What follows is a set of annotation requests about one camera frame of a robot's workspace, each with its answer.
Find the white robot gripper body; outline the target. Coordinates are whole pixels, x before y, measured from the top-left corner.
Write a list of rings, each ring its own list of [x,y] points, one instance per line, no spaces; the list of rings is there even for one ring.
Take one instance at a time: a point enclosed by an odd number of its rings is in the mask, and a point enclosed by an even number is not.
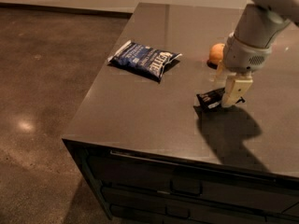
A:
[[[271,48],[254,48],[239,41],[234,33],[230,33],[223,49],[222,61],[231,72],[255,72],[263,68],[271,53]]]

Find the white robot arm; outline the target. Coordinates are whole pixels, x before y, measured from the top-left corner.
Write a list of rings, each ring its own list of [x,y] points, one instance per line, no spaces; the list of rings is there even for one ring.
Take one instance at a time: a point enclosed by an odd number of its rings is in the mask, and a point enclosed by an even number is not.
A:
[[[263,68],[276,37],[290,23],[299,23],[299,0],[251,0],[224,45],[215,76],[223,88],[221,105],[236,104],[253,83],[252,74]]]

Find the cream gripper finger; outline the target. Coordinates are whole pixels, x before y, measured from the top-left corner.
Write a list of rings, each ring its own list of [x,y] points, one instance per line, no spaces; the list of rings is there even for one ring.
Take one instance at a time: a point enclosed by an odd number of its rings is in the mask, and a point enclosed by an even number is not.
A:
[[[214,85],[223,86],[226,80],[226,68],[222,61],[218,62],[216,74],[214,76]]]
[[[225,81],[224,94],[221,98],[222,107],[234,105],[251,87],[253,78],[248,73],[227,73],[223,76]]]

